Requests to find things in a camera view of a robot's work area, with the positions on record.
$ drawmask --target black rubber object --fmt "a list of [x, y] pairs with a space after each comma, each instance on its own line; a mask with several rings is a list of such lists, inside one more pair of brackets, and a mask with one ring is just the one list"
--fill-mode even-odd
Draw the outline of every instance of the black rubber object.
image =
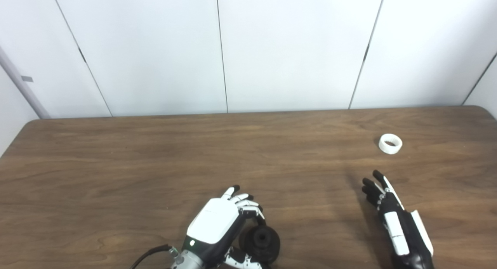
[[269, 226], [252, 227], [243, 240], [243, 245], [240, 247], [252, 256], [252, 261], [271, 264], [279, 255], [280, 239], [278, 233]]

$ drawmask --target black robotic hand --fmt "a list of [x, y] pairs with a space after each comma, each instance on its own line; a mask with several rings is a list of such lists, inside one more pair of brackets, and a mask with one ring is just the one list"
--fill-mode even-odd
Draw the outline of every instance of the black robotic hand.
[[378, 210], [380, 220], [388, 230], [394, 247], [392, 262], [396, 269], [434, 269], [433, 246], [417, 210], [405, 211], [387, 177], [378, 170], [373, 176], [381, 186], [364, 178], [362, 191]]

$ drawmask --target wood grain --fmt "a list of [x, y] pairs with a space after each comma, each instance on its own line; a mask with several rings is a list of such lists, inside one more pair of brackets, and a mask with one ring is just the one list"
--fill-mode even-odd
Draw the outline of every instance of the wood grain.
[[[399, 154], [378, 149], [387, 132]], [[378, 169], [421, 213], [438, 269], [493, 269], [496, 154], [497, 122], [474, 106], [37, 120], [0, 159], [0, 267], [126, 269], [240, 184], [281, 237], [273, 268], [390, 269], [360, 191]]]

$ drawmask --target white plastic ring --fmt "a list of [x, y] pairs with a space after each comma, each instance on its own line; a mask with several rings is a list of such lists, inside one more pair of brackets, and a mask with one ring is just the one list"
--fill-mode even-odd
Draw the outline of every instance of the white plastic ring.
[[378, 147], [380, 147], [380, 150], [382, 150], [385, 154], [396, 154], [402, 147], [402, 140], [399, 136], [394, 134], [383, 134], [380, 138]]

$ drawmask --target robotic hand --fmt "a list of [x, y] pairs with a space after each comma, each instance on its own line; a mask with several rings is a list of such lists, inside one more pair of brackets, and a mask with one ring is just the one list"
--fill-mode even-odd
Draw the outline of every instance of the robotic hand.
[[226, 263], [239, 269], [268, 269], [247, 253], [231, 246], [246, 219], [256, 218], [266, 225], [262, 207], [253, 196], [233, 196], [240, 186], [232, 186], [220, 198], [212, 198], [188, 227], [182, 252], [170, 248], [174, 258], [172, 269], [209, 269]]
[[378, 210], [380, 220], [388, 230], [394, 247], [392, 261], [396, 269], [434, 269], [431, 260], [433, 246], [423, 221], [417, 210], [405, 211], [394, 188], [387, 177], [378, 170], [373, 176], [381, 187], [368, 178], [364, 178], [362, 191], [366, 199]]

